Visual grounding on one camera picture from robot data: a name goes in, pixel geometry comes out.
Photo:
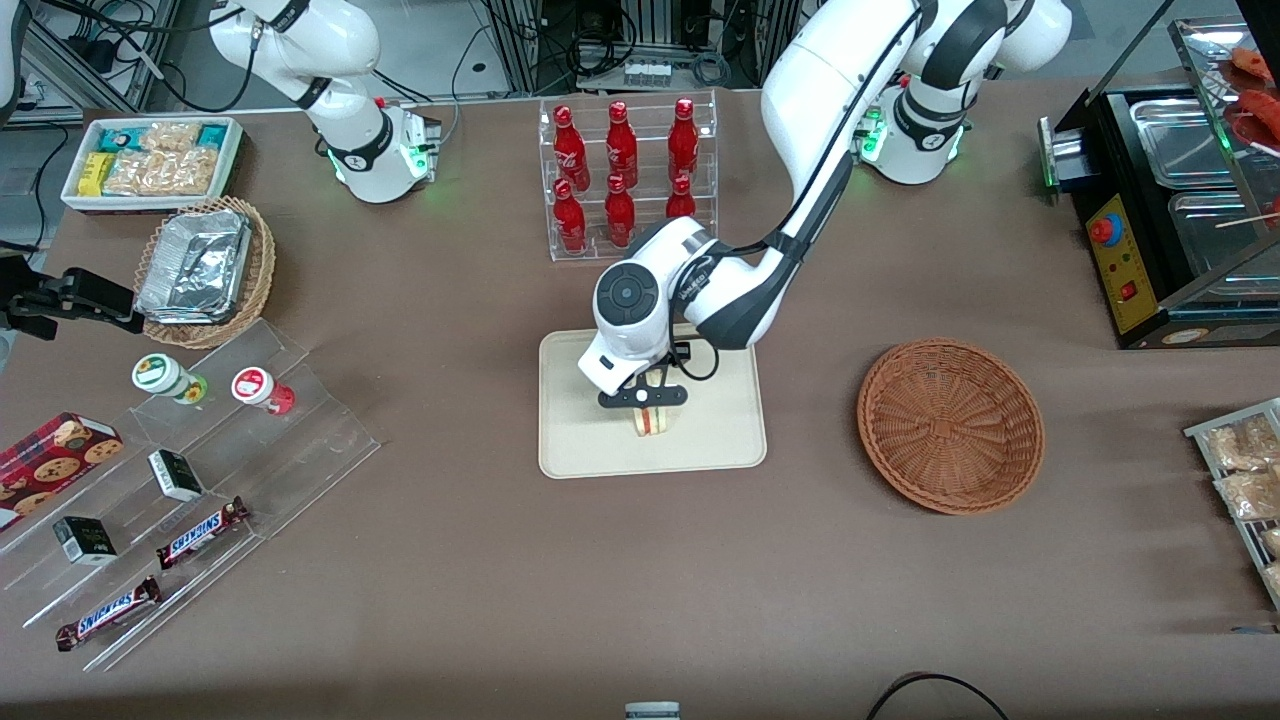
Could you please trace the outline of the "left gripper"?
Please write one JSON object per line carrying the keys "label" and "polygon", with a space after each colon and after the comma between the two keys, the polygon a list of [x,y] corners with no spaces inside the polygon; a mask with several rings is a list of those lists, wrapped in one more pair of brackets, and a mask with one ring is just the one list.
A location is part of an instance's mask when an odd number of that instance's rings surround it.
{"label": "left gripper", "polygon": [[579,359],[579,370],[599,389],[596,402],[604,409],[632,409],[639,436],[646,434],[646,409],[666,409],[666,428],[673,429],[684,415],[689,391],[668,384],[675,355],[653,363],[627,360],[605,352],[605,343],[596,334]]}

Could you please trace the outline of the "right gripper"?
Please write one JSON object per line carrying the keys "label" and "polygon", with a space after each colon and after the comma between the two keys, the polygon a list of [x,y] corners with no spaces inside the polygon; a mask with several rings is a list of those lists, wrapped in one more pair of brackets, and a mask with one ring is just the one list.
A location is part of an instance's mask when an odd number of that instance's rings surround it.
{"label": "right gripper", "polygon": [[74,318],[141,334],[145,316],[133,305],[134,295],[129,288],[84,268],[45,275],[32,270],[23,256],[1,258],[3,329],[52,341],[58,318]]}

